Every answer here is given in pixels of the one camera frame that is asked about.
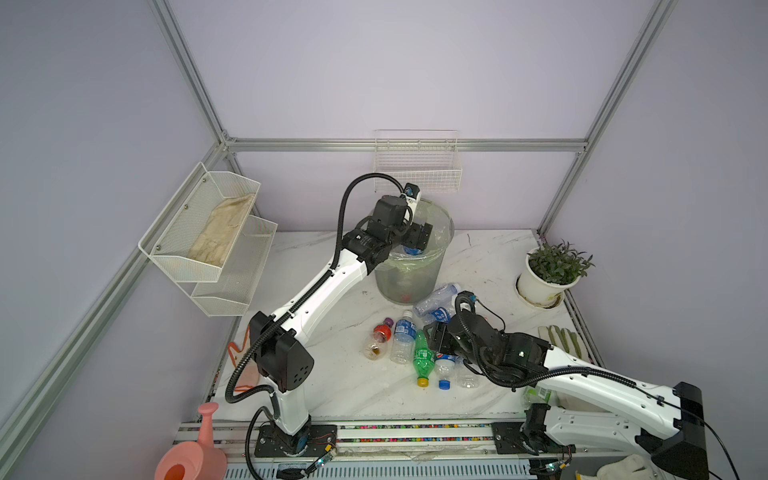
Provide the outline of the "green soda bottle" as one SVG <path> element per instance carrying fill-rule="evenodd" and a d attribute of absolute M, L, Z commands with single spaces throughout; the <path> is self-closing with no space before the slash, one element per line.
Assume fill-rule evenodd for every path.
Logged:
<path fill-rule="evenodd" d="M 413 367 L 419 387 L 429 386 L 429 376 L 434 370 L 435 360 L 435 352 L 429 348 L 424 331 L 420 330 L 416 336 L 413 355 Z"/>

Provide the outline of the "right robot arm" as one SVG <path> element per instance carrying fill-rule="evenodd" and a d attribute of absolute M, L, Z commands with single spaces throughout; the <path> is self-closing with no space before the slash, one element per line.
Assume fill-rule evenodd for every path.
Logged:
<path fill-rule="evenodd" d="M 478 298 L 459 293 L 446 318 L 425 328 L 429 347 L 467 360 L 474 373 L 492 384 L 522 392 L 541 386 L 595 406 L 579 413 L 532 404 L 516 432 L 494 425 L 497 448 L 529 455 L 563 453 L 589 446 L 636 453 L 660 470 L 682 479 L 710 479 L 701 390 L 680 382 L 673 387 L 624 377 L 522 332 L 492 327 L 476 311 Z"/>

